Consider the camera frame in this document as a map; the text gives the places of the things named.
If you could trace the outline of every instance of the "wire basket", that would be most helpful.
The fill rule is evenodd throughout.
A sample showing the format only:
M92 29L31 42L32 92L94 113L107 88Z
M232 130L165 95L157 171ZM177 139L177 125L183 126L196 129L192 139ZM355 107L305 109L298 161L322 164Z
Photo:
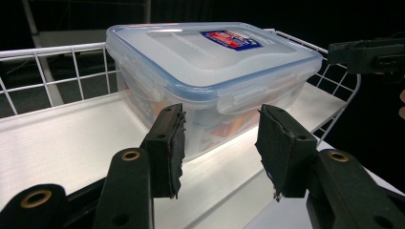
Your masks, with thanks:
M320 142L358 91L360 75L328 64L328 51L281 31L292 42L323 54L322 69L308 83L346 102L314 134ZM117 91L115 63L105 43L0 52L0 118L20 115Z

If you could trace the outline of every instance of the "label on lid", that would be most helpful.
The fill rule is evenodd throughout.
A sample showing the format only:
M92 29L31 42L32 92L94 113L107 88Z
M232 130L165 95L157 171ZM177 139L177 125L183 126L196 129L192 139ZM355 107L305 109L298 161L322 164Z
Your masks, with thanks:
M245 51L263 47L254 39L234 31L201 31L200 34L234 51Z

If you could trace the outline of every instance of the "plastic food container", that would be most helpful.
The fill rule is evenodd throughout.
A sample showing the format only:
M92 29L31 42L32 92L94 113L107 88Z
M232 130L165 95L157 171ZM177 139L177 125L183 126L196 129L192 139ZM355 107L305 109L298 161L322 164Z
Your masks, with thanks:
M183 104L185 160L256 126L262 104L287 108L322 63L318 52L244 23L113 26L106 45L145 127Z

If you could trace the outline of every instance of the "white shelf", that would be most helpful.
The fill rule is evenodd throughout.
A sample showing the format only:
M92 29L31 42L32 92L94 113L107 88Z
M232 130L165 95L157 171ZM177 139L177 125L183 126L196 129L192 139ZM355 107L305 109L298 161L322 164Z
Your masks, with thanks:
M288 111L313 131L345 104L306 84ZM146 132L119 94L1 119L0 209L17 193L39 183L62 185L70 194L105 177L111 157L122 149L138 147ZM183 163L179 199L155 199L156 227L208 228L204 219L226 208L243 216L233 218L233 228L257 216L272 201L272 187L267 180L260 193L249 193L257 190L249 187L263 179L254 147L256 135L257 128L253 128ZM251 198L244 203L249 212L239 207L239 198L234 198L238 195Z

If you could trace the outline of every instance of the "clear plastic lid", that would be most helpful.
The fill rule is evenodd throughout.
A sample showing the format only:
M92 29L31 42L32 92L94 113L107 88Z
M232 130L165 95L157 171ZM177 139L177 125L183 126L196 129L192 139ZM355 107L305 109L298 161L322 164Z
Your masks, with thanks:
M214 99L222 89L250 87L284 68L321 61L318 52L244 23L114 26L109 41L124 44L159 73L166 89L188 100Z

